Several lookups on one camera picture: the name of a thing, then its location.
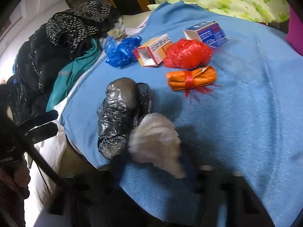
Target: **yellow and red box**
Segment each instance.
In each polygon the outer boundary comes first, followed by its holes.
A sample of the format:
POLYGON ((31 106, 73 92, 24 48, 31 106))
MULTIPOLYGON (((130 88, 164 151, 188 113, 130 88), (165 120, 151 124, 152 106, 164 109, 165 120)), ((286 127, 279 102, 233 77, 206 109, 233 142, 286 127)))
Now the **yellow and red box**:
POLYGON ((134 49, 134 55, 141 66, 158 66, 167 57, 167 48, 172 45, 167 34, 154 37, 140 47, 134 49))

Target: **red plastic bag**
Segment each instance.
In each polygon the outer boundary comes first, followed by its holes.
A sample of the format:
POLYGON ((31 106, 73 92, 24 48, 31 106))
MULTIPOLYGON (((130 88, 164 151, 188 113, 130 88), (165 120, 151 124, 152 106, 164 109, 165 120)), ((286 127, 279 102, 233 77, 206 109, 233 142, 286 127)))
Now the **red plastic bag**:
POLYGON ((168 68, 195 69, 206 66, 212 54, 211 48, 197 39, 182 38, 168 47, 163 64, 168 68))

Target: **black and white knit fabric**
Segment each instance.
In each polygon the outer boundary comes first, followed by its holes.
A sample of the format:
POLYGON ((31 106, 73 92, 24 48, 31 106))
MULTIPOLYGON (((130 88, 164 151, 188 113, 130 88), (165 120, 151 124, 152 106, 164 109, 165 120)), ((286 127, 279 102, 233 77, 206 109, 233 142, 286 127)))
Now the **black and white knit fabric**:
POLYGON ((111 9, 109 2, 90 1, 55 13, 47 22, 47 37, 56 46, 69 46, 72 58, 82 40, 102 31, 111 9))

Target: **black plastic bag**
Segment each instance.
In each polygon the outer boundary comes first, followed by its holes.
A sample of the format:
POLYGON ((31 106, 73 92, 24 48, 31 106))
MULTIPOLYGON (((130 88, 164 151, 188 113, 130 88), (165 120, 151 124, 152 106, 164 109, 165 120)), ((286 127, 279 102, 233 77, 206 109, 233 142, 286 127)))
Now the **black plastic bag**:
POLYGON ((108 160, 121 154, 131 131, 151 113, 151 89, 146 83, 120 78, 106 88, 106 98, 98 109, 98 148, 108 160))

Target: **cardboard box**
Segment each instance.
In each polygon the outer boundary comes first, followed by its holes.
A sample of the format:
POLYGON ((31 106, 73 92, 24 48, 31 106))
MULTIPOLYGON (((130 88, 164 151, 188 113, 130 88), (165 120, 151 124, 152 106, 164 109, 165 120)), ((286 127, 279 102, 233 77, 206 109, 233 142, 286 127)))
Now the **cardboard box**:
POLYGON ((167 34, 154 37, 134 50, 141 66, 158 66, 166 58, 167 48, 172 45, 167 34))
POLYGON ((211 44, 213 47, 220 47, 228 41, 224 31, 215 21, 196 24, 183 30, 183 32, 186 39, 197 39, 207 45, 211 44))

